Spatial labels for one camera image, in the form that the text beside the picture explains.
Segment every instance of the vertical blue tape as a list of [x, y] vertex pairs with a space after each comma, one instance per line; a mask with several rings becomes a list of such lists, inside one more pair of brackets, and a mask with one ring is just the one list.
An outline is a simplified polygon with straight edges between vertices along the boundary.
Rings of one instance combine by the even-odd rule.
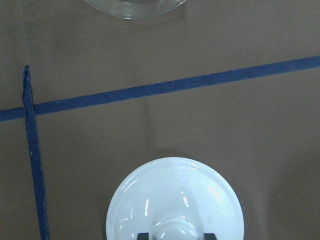
[[29, 66], [23, 69], [23, 94], [22, 101], [25, 110], [25, 129], [29, 147], [33, 188], [36, 203], [36, 212], [41, 240], [49, 240], [48, 221], [46, 211], [46, 190], [39, 149], [36, 114], [33, 106], [31, 77]]

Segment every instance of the blue tape strip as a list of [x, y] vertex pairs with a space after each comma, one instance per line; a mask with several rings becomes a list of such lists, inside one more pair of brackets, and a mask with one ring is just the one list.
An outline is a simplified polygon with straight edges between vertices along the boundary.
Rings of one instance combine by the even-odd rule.
[[[195, 76], [92, 95], [44, 102], [34, 105], [34, 111], [36, 115], [49, 114], [65, 110], [107, 104], [129, 99], [142, 98], [152, 95], [171, 93], [181, 90], [230, 83], [240, 80], [259, 78], [318, 67], [320, 67], [320, 56], [312, 56], [266, 65], [247, 67], [237, 70], [212, 73], [209, 75]], [[0, 122], [21, 117], [21, 115], [16, 114], [15, 111], [17, 110], [14, 109], [0, 111]]]
[[36, 203], [36, 212], [38, 215], [40, 236], [41, 240], [48, 240], [49, 234], [46, 211], [46, 191], [39, 149], [36, 114], [34, 111], [32, 99], [31, 77], [28, 66], [23, 69], [22, 101], [25, 110], [25, 129], [29, 147], [29, 156], [31, 162], [34, 196]]

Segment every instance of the blue line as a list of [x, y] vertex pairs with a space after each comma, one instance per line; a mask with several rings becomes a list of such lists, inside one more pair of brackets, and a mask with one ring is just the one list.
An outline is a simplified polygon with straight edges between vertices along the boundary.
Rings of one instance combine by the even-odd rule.
[[[320, 67], [320, 56], [312, 56], [266, 65], [247, 67], [237, 70], [212, 73], [209, 75], [188, 77], [173, 81], [166, 81], [92, 95], [44, 102], [34, 105], [34, 111], [36, 115], [43, 115], [65, 110], [107, 104], [129, 99], [142, 98], [152, 95], [171, 93], [181, 90], [230, 83], [240, 80], [247, 80], [318, 67]], [[16, 119], [19, 117], [21, 117], [21, 113], [17, 115], [13, 109], [0, 111], [0, 122]]]
[[29, 147], [31, 171], [33, 178], [33, 188], [38, 215], [38, 224], [41, 240], [48, 240], [48, 222], [46, 211], [46, 190], [44, 184], [44, 174], [42, 170], [41, 155], [39, 149], [36, 114], [33, 106], [31, 77], [29, 66], [23, 69], [23, 94], [22, 101], [25, 109], [25, 129]]

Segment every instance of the gray tabletop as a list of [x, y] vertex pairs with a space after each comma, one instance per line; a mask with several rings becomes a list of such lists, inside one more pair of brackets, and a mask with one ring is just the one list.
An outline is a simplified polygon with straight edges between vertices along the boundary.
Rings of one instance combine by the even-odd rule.
[[[0, 2], [0, 114], [34, 104], [320, 56], [317, 0], [188, 0], [146, 20], [83, 0]], [[205, 163], [230, 183], [246, 240], [320, 236], [320, 68], [36, 117], [51, 240], [104, 240], [134, 169]], [[0, 122], [0, 239], [39, 240], [25, 120]]]

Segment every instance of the white round object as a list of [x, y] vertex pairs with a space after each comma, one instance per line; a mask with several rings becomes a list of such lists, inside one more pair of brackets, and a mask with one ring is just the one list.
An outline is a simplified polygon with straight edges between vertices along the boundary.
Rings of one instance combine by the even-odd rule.
[[106, 217], [108, 240], [243, 240], [244, 218], [227, 181], [209, 166], [166, 157], [133, 171], [115, 191]]
[[169, 12], [186, 0], [85, 0], [97, 9], [124, 19], [146, 19]]

